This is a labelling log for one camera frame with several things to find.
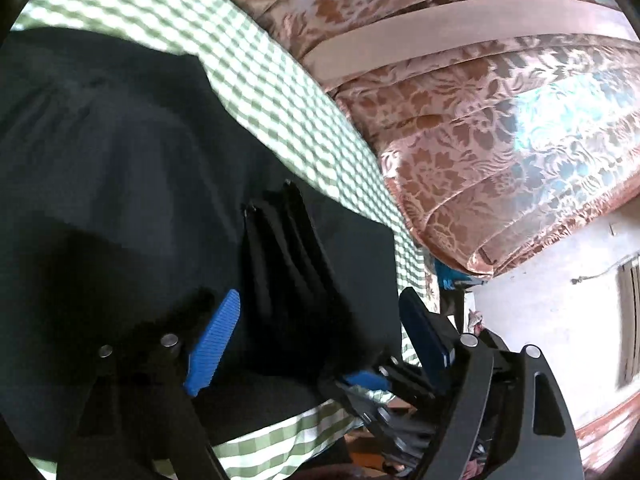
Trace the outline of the brown floral curtain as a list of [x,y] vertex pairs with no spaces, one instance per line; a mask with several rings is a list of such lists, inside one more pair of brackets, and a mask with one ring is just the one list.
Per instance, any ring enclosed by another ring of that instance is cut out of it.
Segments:
[[639,38],[616,0],[231,1],[454,268],[506,272],[639,193]]

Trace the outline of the green white checkered bedsheet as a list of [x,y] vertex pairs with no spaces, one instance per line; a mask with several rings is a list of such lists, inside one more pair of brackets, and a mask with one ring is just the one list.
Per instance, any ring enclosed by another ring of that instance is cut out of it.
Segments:
[[[229,0],[29,0],[9,34],[47,27],[97,32],[155,51],[198,58],[227,112],[288,170],[340,205],[392,230],[397,296],[418,284],[423,258],[409,238],[370,148],[303,67],[235,4]],[[103,351],[114,351],[128,335],[116,347],[101,348],[100,362]],[[398,356],[414,361],[416,352],[401,324],[400,336]],[[58,466],[95,380],[96,374],[57,460],[30,456],[13,434],[18,449],[34,462]],[[213,444],[209,439],[226,474],[233,479],[288,478],[358,426],[358,420],[340,404],[321,399],[302,414],[226,443]]]

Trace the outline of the black pants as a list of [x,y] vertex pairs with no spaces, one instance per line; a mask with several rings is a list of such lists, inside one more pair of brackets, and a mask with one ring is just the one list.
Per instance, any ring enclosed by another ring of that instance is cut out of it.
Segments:
[[186,362],[241,317],[194,398],[213,444],[302,414],[401,347],[395,241],[242,127],[195,56],[65,28],[1,48],[1,411],[57,460],[103,347],[142,323]]

